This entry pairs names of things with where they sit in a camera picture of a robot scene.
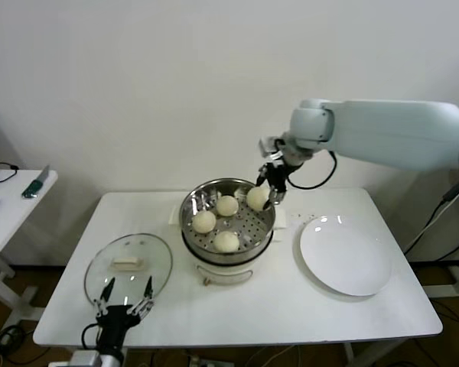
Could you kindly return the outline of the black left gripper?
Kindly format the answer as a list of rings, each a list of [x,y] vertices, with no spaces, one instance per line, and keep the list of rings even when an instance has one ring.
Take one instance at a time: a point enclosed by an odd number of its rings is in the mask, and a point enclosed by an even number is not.
[[[149,277],[143,298],[132,307],[117,305],[108,306],[114,288],[115,278],[111,278],[103,288],[99,298],[93,301],[96,307],[96,322],[101,329],[96,349],[101,354],[119,354],[122,351],[126,333],[141,322],[141,317],[151,311],[154,306],[152,276]]]

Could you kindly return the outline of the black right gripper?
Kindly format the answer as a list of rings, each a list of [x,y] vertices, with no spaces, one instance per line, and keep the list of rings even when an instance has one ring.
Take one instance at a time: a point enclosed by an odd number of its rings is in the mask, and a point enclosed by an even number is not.
[[[288,176],[301,168],[303,161],[293,160],[291,163],[285,160],[283,154],[270,154],[266,158],[266,164],[259,168],[259,175],[256,179],[256,186],[262,186],[265,181],[269,184],[269,194],[263,209],[279,205],[285,198],[286,180]]]

